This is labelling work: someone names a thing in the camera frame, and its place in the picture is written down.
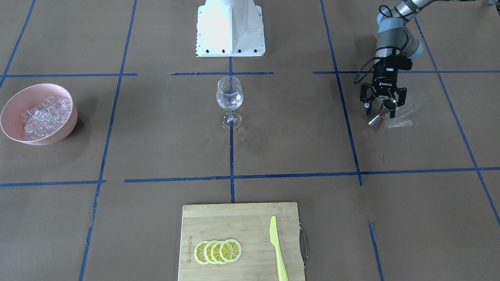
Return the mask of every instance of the yellow knife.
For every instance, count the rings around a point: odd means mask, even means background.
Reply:
[[[276,248],[276,263],[278,267],[279,281],[288,281],[287,270],[285,269],[285,263],[283,262],[283,256],[281,254],[280,240],[278,240],[276,217],[274,215],[271,217],[271,223],[269,225],[269,240],[271,241],[271,244],[274,245],[274,248]]]

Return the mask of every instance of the fake lemon slice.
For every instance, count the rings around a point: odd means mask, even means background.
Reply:
[[[221,257],[221,247],[222,245],[224,245],[224,243],[225,241],[219,241],[213,244],[210,250],[213,261],[218,265],[224,265],[227,263],[227,261],[223,260]]]
[[[212,265],[216,265],[217,263],[214,261],[214,258],[212,257],[212,247],[214,246],[215,243],[219,242],[218,240],[212,240],[208,242],[205,246],[205,249],[203,249],[203,255],[205,257],[205,260]]]
[[[196,245],[196,247],[194,247],[194,260],[200,265],[206,265],[209,263],[205,258],[205,247],[208,242],[209,241],[207,240],[201,241]]]
[[[227,239],[220,247],[219,253],[223,261],[234,263],[242,255],[242,245],[238,240]]]

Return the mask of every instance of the pink bowl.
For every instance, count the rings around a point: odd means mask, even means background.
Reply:
[[[0,127],[5,135],[14,141],[34,146],[50,145],[66,138],[77,124],[78,112],[74,102],[71,103],[71,112],[68,119],[57,131],[37,140],[25,140],[25,124],[21,113],[30,110],[50,96],[56,98],[66,97],[73,100],[65,88],[55,84],[33,85],[18,92],[9,99],[0,114]]]

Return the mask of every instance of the cutting board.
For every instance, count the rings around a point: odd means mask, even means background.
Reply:
[[[178,281],[278,281],[275,247],[269,241],[276,216],[279,245],[289,281],[305,281],[296,202],[184,205]],[[236,239],[241,256],[226,264],[199,264],[195,246],[203,240]]]

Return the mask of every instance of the empty wine glass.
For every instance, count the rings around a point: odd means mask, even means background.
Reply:
[[[227,110],[220,123],[225,129],[236,129],[242,124],[242,117],[238,113],[233,113],[243,103],[243,91],[240,81],[233,76],[226,76],[219,80],[217,84],[217,103],[223,110]]]

